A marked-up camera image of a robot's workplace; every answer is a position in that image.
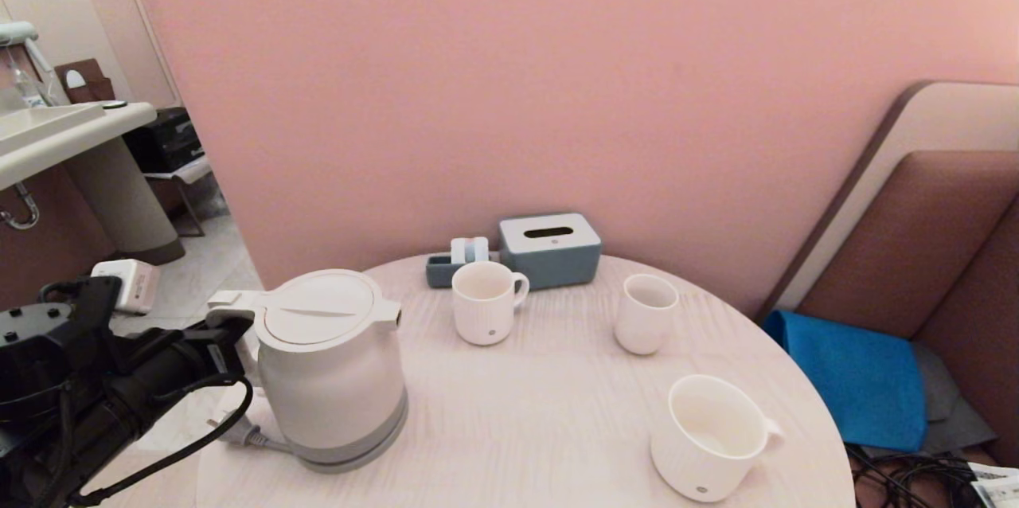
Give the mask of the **black box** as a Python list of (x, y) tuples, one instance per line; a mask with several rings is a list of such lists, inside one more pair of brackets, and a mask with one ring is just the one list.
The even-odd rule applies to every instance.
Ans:
[(173, 173), (205, 153), (184, 107), (158, 110), (156, 120), (128, 131), (123, 142), (144, 174)]

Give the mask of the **small white ribbed mug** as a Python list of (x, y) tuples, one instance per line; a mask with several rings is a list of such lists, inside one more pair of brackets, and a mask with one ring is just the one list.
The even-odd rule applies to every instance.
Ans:
[(530, 279), (503, 264), (478, 261), (458, 269), (451, 281), (455, 333), (476, 346), (509, 337), (514, 312), (530, 291)]

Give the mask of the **beige sink pedestal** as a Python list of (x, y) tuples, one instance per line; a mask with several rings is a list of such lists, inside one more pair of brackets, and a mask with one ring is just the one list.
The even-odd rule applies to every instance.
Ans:
[(163, 265), (185, 256), (181, 238), (121, 138), (63, 163), (116, 253)]

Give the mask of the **grey tissue box white lid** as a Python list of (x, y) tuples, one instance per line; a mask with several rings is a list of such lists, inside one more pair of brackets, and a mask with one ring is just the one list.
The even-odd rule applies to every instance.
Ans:
[(602, 239), (579, 212), (509, 217), (498, 222), (499, 261), (530, 279), (530, 289), (592, 282)]

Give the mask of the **white sink counter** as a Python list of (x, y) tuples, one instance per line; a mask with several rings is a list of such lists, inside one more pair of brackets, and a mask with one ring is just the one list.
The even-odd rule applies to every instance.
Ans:
[(33, 107), (0, 115), (0, 191), (156, 119), (149, 103)]

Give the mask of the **large white ribbed mug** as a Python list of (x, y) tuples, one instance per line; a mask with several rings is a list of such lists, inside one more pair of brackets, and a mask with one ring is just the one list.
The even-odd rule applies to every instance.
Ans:
[(780, 425), (742, 389), (713, 375), (692, 374), (676, 380), (655, 407), (649, 452), (656, 471), (679, 494), (716, 503), (785, 439)]

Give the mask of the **white printed paper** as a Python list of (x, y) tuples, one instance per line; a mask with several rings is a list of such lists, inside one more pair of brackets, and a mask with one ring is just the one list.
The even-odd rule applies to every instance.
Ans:
[(1019, 468), (968, 463), (984, 508), (1019, 508)]

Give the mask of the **grey seat cushion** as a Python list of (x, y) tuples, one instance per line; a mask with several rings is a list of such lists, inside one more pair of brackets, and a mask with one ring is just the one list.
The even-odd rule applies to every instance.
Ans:
[(960, 453), (993, 442), (998, 434), (966, 400), (943, 360), (921, 342), (911, 344), (927, 407), (927, 435), (918, 455)]

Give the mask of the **small grey tray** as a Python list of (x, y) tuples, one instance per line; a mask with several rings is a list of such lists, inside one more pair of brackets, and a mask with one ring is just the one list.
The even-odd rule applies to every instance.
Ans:
[(451, 289), (452, 277), (465, 264), (454, 264), (451, 253), (431, 255), (425, 264), (425, 277), (431, 289)]

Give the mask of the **white cup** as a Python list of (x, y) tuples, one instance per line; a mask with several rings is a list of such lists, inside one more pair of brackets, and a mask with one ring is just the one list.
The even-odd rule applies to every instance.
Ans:
[(666, 344), (681, 296), (669, 280), (657, 275), (630, 275), (623, 281), (614, 335), (627, 352), (651, 355)]

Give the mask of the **brown tissue holder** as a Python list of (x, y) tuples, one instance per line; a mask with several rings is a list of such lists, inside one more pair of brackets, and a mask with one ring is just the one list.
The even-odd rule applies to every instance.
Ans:
[(94, 58), (55, 66), (56, 76), (72, 103), (105, 102), (116, 99), (109, 77)]

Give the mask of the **white hair dryer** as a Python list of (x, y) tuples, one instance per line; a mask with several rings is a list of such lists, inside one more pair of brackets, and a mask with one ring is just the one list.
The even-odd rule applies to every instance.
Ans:
[(53, 107), (56, 106), (56, 103), (51, 92), (52, 84), (47, 80), (54, 77), (54, 67), (47, 61), (44, 54), (41, 53), (41, 49), (37, 46), (37, 40), (39, 40), (39, 33), (32, 23), (26, 21), (0, 22), (0, 48), (4, 48), (8, 52), (8, 58), (10, 59), (8, 61), (8, 68), (22, 69), (18, 62), (14, 60), (14, 55), (10, 51), (15, 46), (22, 46), (28, 52), (29, 59), (33, 63), (33, 68), (41, 73), (41, 80), (35, 79), (35, 81), (40, 88), (41, 94), (43, 94), (49, 103), (49, 107)]

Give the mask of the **brown upholstered bench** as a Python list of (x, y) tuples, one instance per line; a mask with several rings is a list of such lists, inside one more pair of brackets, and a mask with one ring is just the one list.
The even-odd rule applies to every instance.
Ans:
[(921, 342), (1019, 466), (1019, 84), (899, 94), (755, 319), (772, 311)]

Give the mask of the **white electric kettle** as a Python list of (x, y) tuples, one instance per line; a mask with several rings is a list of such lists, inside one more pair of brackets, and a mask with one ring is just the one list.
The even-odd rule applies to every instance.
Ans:
[(316, 270), (270, 291), (216, 291), (207, 306), (210, 324), (252, 318), (256, 382), (294, 457), (342, 461), (401, 432), (403, 309), (367, 275)]

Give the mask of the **grey kettle base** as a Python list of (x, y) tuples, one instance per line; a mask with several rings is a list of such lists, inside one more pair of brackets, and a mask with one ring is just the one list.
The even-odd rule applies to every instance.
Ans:
[(372, 462), (378, 460), (384, 453), (386, 453), (390, 447), (396, 442), (400, 432), (394, 431), (389, 433), (386, 438), (380, 440), (380, 443), (369, 447), (367, 452), (353, 455), (348, 459), (337, 461), (337, 462), (319, 462), (305, 457), (296, 455), (299, 464), (303, 468), (308, 469), (308, 471), (313, 471), (316, 473), (326, 473), (327, 475), (336, 475), (336, 473), (348, 473), (352, 471), (359, 471), (359, 469), (368, 466)]

